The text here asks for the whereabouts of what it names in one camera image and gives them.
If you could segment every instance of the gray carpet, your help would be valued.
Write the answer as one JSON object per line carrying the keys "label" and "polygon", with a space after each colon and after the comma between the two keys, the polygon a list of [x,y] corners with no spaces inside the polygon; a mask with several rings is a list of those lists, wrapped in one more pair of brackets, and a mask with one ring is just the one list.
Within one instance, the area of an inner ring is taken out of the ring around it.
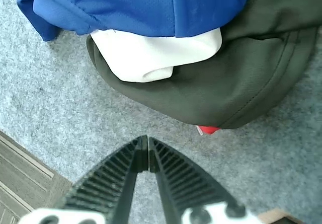
{"label": "gray carpet", "polygon": [[[148,134],[189,156],[255,213],[280,207],[322,223],[322,38],[280,106],[241,129],[199,136],[106,85],[85,37],[64,32],[42,42],[16,0],[0,0],[0,20],[0,130],[63,176],[75,181]],[[132,207],[131,224],[165,223],[152,174],[139,176]]]}

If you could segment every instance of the clothing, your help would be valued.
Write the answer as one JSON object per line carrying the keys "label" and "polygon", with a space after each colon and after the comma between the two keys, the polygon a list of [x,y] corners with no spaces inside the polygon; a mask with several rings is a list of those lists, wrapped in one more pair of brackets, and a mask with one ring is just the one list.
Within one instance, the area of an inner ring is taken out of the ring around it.
{"label": "clothing", "polygon": [[182,122],[237,128],[275,107],[298,81],[322,25],[322,0],[248,0],[221,28],[223,44],[205,61],[175,66],[151,83],[120,81],[88,37],[91,60],[125,96]]}
{"label": "clothing", "polygon": [[231,21],[246,0],[18,0],[43,40],[57,28],[89,34],[114,29],[148,37],[191,37]]}
{"label": "clothing", "polygon": [[220,29],[184,38],[146,37],[117,30],[97,30],[91,36],[117,78],[141,83],[171,77],[173,66],[209,59],[222,43]]}

